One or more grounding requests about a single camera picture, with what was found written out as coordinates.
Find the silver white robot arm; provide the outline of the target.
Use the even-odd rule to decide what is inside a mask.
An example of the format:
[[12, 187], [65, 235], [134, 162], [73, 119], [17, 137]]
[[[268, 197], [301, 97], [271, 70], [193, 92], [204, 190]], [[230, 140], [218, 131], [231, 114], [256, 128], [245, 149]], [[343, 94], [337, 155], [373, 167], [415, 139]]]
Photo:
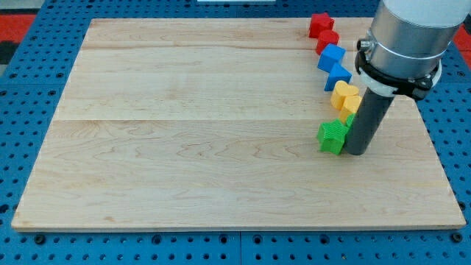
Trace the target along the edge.
[[442, 75], [441, 59], [470, 0], [381, 0], [357, 42], [356, 71], [378, 96], [424, 99]]

